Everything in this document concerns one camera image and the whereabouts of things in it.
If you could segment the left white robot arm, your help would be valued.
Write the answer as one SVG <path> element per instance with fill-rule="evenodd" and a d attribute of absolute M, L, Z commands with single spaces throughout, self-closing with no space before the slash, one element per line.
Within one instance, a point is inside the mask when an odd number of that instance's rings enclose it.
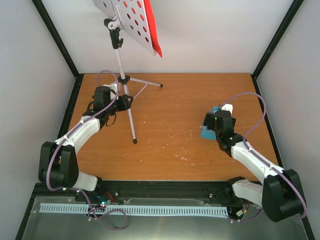
<path fill-rule="evenodd" d="M 77 154 L 98 133 L 111 116 L 131 108 L 134 98 L 119 95 L 117 84 L 98 86 L 79 122 L 54 142 L 46 141 L 40 149 L 38 179 L 51 191 L 76 189 L 86 191 L 92 201 L 103 198 L 99 178 L 79 170 Z"/>

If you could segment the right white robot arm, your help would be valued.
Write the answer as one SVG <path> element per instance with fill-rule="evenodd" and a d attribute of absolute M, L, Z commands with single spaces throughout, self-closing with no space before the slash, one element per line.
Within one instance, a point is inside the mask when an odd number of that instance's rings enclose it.
<path fill-rule="evenodd" d="M 259 181 L 237 180 L 231 185 L 233 194 L 261 207 L 275 223 L 293 216 L 304 218 L 308 208 L 299 174 L 274 165 L 257 152 L 242 135 L 235 133 L 235 123 L 229 110 L 208 112 L 203 121 L 204 128 L 215 133 L 219 148 Z"/>

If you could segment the blue metronome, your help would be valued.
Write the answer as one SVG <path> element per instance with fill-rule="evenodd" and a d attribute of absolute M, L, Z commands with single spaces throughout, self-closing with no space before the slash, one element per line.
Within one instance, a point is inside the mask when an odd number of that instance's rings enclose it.
<path fill-rule="evenodd" d="M 214 106 L 209 112 L 210 113 L 215 113 L 216 111 L 218 111 L 219 108 L 218 106 Z M 200 133 L 200 137 L 206 140 L 216 140 L 216 134 L 214 131 L 212 130 L 208 130 L 206 126 L 204 126 L 203 124 L 201 125 L 201 133 Z"/>

